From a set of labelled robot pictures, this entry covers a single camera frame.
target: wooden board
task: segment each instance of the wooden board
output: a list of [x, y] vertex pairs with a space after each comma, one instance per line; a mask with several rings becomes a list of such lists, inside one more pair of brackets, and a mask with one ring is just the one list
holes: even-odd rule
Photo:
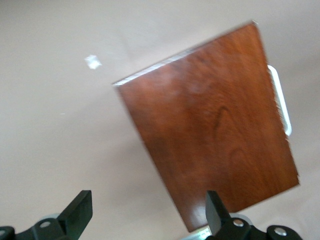
[[255, 23], [114, 85], [189, 231], [298, 184]]

